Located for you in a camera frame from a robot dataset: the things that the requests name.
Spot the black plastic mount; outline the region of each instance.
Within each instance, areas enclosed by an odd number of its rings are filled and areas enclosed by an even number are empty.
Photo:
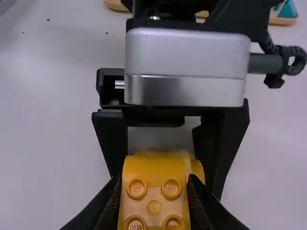
[[[219,200],[232,162],[249,125],[248,101],[240,108],[146,107],[126,104],[124,90],[115,88],[124,80],[124,69],[100,69],[96,89],[102,109],[92,122],[111,176],[121,173],[128,154],[128,127],[180,127],[186,116],[199,116],[192,131],[196,158],[206,173],[206,185]]]
[[[263,42],[271,8],[283,0],[121,0],[133,13],[127,31],[137,27],[156,27],[236,33],[252,42]],[[195,14],[210,13],[204,23],[195,23]],[[162,20],[151,20],[158,16]]]

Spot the yellow plastic piece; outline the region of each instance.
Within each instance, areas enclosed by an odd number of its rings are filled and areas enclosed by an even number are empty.
[[[131,199],[141,200],[147,193],[147,184],[141,178],[133,178],[127,184],[127,193]]]
[[[146,150],[127,156],[118,230],[190,230],[189,174],[205,183],[201,163],[187,151]]]
[[[162,195],[169,200],[176,200],[182,191],[181,183],[175,179],[167,179],[161,186]]]
[[[125,221],[124,230],[146,230],[146,222],[143,217],[138,215],[130,216]]]
[[[170,215],[162,223],[162,230],[185,230],[181,217]]]

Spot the gray rod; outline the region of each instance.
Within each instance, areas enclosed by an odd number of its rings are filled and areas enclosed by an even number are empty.
[[[283,67],[282,57],[270,54],[250,54],[248,73],[274,74]]]

